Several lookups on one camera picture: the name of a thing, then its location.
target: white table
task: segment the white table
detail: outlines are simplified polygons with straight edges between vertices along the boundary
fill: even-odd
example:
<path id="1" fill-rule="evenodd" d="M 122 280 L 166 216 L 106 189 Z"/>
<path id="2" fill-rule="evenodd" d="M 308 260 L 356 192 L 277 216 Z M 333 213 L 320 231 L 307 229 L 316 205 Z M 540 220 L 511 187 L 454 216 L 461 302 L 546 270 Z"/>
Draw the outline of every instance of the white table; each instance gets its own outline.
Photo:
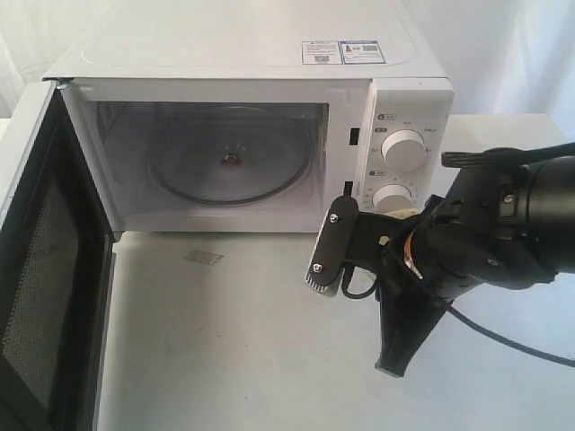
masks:
<path id="1" fill-rule="evenodd" d="M 563 142 L 545 116 L 454 116 L 444 149 Z M 444 193 L 455 171 L 439 169 Z M 374 298 L 327 299 L 304 273 L 304 234 L 127 233 L 118 259 L 101 431 L 560 430 L 575 427 L 575 371 L 444 317 L 406 377 L 374 369 Z M 223 255 L 194 263 L 191 251 Z M 358 273 L 356 285 L 370 280 Z M 525 292 L 482 286 L 456 307 L 528 345 L 575 356 L 573 277 Z"/>

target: white backdrop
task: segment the white backdrop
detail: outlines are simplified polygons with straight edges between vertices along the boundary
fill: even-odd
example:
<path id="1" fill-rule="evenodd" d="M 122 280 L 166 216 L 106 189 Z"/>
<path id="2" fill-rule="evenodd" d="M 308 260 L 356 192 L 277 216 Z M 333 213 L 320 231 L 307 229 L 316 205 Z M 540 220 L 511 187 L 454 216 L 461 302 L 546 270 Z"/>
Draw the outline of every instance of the white backdrop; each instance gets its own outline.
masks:
<path id="1" fill-rule="evenodd" d="M 114 1 L 0 0 L 0 118 Z M 575 0 L 403 1 L 452 79 L 454 113 L 544 112 L 575 139 Z"/>

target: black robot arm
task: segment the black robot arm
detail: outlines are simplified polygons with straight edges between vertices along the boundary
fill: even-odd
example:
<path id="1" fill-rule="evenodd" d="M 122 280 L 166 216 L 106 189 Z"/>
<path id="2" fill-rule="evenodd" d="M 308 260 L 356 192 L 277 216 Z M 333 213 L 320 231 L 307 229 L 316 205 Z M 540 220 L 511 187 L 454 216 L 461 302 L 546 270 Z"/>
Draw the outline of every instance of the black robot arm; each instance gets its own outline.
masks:
<path id="1" fill-rule="evenodd" d="M 444 198 L 432 196 L 406 220 L 360 212 L 351 197 L 335 199 L 308 284 L 325 295 L 341 285 L 352 299 L 375 292 L 382 335 L 376 367 L 403 376 L 443 314 L 455 312 L 450 305 L 459 295 L 481 283 L 525 289 L 575 272 L 574 147 L 443 154 L 444 165 L 462 168 L 456 180 Z M 364 295 L 348 291 L 355 267 L 376 276 Z"/>

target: white knob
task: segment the white knob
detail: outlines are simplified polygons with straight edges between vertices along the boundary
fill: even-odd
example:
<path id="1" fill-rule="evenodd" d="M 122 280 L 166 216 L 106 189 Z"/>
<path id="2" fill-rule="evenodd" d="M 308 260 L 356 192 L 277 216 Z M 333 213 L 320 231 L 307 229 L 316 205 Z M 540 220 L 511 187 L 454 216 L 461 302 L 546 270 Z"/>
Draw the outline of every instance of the white knob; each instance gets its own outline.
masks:
<path id="1" fill-rule="evenodd" d="M 397 184 L 384 186 L 374 194 L 374 208 L 381 214 L 409 208 L 412 205 L 411 192 L 404 186 Z"/>
<path id="2" fill-rule="evenodd" d="M 427 155 L 423 137 L 413 130 L 398 130 L 381 145 L 385 164 L 397 172 L 415 171 L 425 163 Z"/>

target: microwave door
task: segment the microwave door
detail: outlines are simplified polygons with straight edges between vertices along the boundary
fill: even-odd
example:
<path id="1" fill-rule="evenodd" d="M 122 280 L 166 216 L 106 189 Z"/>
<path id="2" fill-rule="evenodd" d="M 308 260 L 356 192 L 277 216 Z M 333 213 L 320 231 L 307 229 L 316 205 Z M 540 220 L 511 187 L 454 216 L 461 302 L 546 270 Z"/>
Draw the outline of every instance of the microwave door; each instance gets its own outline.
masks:
<path id="1" fill-rule="evenodd" d="M 0 141 L 0 429 L 93 429 L 113 234 L 60 92 Z"/>

